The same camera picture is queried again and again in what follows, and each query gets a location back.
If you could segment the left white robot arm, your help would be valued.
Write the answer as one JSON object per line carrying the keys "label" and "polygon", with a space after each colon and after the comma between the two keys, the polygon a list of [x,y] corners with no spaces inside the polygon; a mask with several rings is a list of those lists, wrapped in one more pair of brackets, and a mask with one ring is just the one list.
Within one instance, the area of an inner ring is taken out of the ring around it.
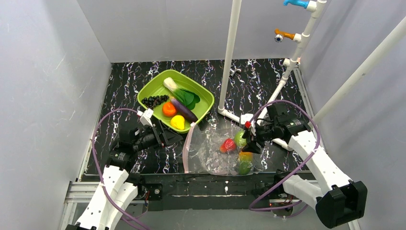
{"label": "left white robot arm", "polygon": [[126,208],[143,187],[139,174],[131,174],[139,152],[164,148],[181,141],[181,135],[164,127],[156,119],[141,128],[124,131],[116,139],[109,158],[101,169],[101,180],[88,206],[68,230],[113,230],[119,220],[130,217]]}

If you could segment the green fake leaf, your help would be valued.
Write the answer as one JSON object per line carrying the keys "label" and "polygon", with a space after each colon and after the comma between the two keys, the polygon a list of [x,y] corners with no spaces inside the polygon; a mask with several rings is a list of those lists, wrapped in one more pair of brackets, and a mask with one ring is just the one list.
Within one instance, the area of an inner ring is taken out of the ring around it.
{"label": "green fake leaf", "polygon": [[170,90],[173,96],[189,110],[193,110],[196,104],[201,100],[197,94],[184,88],[180,88],[171,77],[164,79],[163,85]]}

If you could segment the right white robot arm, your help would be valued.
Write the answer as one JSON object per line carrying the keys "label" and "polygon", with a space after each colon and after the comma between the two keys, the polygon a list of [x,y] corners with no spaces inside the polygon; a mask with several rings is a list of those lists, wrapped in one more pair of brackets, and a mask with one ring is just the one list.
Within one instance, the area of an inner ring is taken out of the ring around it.
{"label": "right white robot arm", "polygon": [[350,179],[320,146],[321,135],[315,122],[296,104],[292,106],[306,116],[304,120],[287,111],[286,100],[262,106],[245,121],[243,152],[259,154],[265,142],[281,139],[303,160],[291,172],[279,172],[274,184],[250,205],[251,211],[274,211],[282,207],[254,206],[270,193],[286,193],[316,211],[322,224],[332,229],[364,216],[368,190],[362,181]]}

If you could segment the green fake apple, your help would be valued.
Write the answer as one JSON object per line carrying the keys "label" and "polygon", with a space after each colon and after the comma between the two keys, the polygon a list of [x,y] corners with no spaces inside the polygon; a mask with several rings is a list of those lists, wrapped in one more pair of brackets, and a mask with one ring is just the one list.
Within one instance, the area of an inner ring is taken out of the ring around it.
{"label": "green fake apple", "polygon": [[247,144],[246,139],[243,138],[244,133],[244,130],[240,130],[234,136],[234,142],[238,147],[244,147]]}

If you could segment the fake purple grapes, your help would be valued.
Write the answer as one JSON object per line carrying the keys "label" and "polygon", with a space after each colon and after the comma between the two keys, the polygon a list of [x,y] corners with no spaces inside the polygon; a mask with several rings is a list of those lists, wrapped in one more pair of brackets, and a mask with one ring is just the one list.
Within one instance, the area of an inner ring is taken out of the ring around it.
{"label": "fake purple grapes", "polygon": [[168,95],[158,95],[158,96],[149,96],[141,100],[141,104],[145,105],[149,109],[154,109],[155,107],[166,103],[169,100]]}

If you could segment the purple fake eggplant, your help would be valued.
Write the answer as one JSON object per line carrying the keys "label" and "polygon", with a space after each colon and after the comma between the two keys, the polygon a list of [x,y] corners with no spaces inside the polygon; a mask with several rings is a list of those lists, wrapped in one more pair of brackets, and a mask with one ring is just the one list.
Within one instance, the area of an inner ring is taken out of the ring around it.
{"label": "purple fake eggplant", "polygon": [[198,121],[197,116],[176,98],[170,97],[170,102],[174,105],[178,113],[180,113],[187,121],[189,121],[190,123]]}

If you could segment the clear zip top bag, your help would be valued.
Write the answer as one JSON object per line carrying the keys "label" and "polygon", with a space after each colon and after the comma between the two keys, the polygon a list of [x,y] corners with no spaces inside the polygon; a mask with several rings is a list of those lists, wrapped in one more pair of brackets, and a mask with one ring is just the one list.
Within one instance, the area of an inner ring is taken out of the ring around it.
{"label": "clear zip top bag", "polygon": [[236,127],[201,131],[196,123],[192,123],[182,149],[184,172],[240,176],[237,160],[243,147],[237,146],[235,151],[226,153],[219,150],[227,138],[234,140],[235,134],[240,130],[243,129]]}

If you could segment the red fake fruit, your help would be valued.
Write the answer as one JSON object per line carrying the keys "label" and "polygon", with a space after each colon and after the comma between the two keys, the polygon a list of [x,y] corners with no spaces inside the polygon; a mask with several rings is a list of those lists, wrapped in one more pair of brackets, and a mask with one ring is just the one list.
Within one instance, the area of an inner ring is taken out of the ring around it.
{"label": "red fake fruit", "polygon": [[234,140],[231,138],[227,138],[219,148],[221,153],[235,151],[236,149],[237,149],[237,145],[234,142]]}

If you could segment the yellow fake pepper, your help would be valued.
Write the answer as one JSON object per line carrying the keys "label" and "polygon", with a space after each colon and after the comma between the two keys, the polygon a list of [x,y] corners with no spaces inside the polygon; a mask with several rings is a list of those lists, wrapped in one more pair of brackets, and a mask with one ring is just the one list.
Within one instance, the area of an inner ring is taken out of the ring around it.
{"label": "yellow fake pepper", "polygon": [[175,129],[184,130],[185,129],[185,118],[181,115],[175,115],[170,120],[170,125]]}

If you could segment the orange fake fruit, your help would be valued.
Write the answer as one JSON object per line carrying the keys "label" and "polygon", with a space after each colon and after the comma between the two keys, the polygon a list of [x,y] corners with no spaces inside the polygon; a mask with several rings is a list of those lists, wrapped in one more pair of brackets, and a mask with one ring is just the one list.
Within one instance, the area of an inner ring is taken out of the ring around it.
{"label": "orange fake fruit", "polygon": [[166,102],[162,106],[162,113],[165,117],[174,117],[177,114],[177,109],[171,102]]}

